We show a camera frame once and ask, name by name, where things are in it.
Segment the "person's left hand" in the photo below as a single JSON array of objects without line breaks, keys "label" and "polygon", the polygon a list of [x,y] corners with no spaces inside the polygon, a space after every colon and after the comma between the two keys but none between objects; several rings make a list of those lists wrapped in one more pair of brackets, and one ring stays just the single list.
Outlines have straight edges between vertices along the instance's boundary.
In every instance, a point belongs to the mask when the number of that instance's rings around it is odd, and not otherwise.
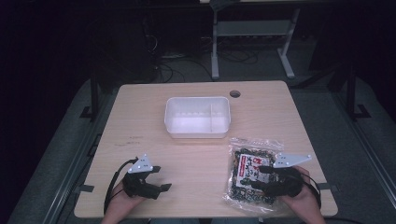
[{"label": "person's left hand", "polygon": [[124,192],[123,185],[119,183],[113,190],[112,199],[106,210],[105,217],[126,218],[143,201],[145,201],[145,198],[140,196],[129,197]]}]

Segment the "white metal desk frame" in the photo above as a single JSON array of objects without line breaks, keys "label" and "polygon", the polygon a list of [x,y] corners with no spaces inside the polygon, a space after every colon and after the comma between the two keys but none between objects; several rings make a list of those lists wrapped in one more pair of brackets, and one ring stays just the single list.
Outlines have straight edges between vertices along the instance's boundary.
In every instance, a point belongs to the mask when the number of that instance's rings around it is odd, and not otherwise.
[{"label": "white metal desk frame", "polygon": [[295,78],[287,53],[301,10],[295,8],[289,20],[219,21],[220,9],[213,9],[211,77],[219,79],[218,38],[231,36],[284,36],[282,48],[277,49],[287,78]]}]

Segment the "clear dark snack packet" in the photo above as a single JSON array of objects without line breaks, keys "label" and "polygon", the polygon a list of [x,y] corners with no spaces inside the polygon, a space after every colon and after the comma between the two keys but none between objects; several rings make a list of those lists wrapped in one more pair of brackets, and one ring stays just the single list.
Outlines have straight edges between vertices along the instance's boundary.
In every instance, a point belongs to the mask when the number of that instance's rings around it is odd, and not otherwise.
[{"label": "clear dark snack packet", "polygon": [[252,181],[274,184],[278,176],[274,172],[262,173],[260,166],[273,167],[276,156],[284,149],[282,142],[271,139],[230,139],[229,179],[224,201],[233,208],[249,214],[274,216],[283,209],[276,196],[265,196],[251,187]]}]

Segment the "black metal stand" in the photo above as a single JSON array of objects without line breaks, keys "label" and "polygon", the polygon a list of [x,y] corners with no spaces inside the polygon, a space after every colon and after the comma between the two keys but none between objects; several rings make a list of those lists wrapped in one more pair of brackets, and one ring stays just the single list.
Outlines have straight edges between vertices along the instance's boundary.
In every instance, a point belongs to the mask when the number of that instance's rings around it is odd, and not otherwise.
[{"label": "black metal stand", "polygon": [[357,119],[367,119],[371,115],[364,105],[357,105],[356,102],[356,73],[352,65],[348,67],[346,78],[346,112],[348,116],[356,121]]},{"label": "black metal stand", "polygon": [[99,85],[97,81],[97,75],[95,72],[91,73],[90,77],[90,90],[91,90],[91,104],[85,106],[80,114],[83,119],[89,119],[90,122],[94,122],[99,111]]}]

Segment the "white plastic container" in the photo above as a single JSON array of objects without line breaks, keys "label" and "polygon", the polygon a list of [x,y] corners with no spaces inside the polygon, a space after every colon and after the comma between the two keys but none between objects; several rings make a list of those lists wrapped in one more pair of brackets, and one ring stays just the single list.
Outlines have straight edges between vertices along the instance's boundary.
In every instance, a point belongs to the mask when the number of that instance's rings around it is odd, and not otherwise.
[{"label": "white plastic container", "polygon": [[164,125],[173,138],[224,138],[231,125],[229,100],[217,97],[172,97]]}]

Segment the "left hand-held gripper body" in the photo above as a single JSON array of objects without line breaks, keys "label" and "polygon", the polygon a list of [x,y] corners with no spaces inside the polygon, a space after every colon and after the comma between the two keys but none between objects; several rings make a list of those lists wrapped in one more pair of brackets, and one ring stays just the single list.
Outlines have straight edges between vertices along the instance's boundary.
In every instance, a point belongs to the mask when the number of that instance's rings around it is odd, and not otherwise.
[{"label": "left hand-held gripper body", "polygon": [[140,196],[154,200],[159,197],[160,187],[146,181],[150,174],[155,174],[152,173],[153,166],[146,154],[133,161],[133,165],[122,179],[123,190],[129,197]]}]

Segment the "person's right hand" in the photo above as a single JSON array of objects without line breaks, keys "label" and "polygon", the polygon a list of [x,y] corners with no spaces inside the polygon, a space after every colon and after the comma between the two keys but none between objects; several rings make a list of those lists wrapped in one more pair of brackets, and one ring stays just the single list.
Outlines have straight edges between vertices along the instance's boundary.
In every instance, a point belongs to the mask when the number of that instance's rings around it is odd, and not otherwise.
[{"label": "person's right hand", "polygon": [[279,199],[301,219],[322,217],[317,200],[308,187],[303,187],[297,196],[280,196]]}]

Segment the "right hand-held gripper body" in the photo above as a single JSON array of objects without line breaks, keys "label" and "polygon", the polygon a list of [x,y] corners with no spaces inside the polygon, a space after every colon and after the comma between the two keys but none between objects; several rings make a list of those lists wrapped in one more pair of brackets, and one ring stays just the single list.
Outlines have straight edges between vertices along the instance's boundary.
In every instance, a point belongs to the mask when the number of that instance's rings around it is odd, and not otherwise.
[{"label": "right hand-held gripper body", "polygon": [[266,183],[267,189],[264,191],[266,196],[276,197],[288,195],[294,197],[298,195],[303,187],[301,173],[294,168],[295,165],[310,161],[310,155],[296,155],[279,153],[271,167],[274,172],[270,175],[276,176],[275,182]]}]

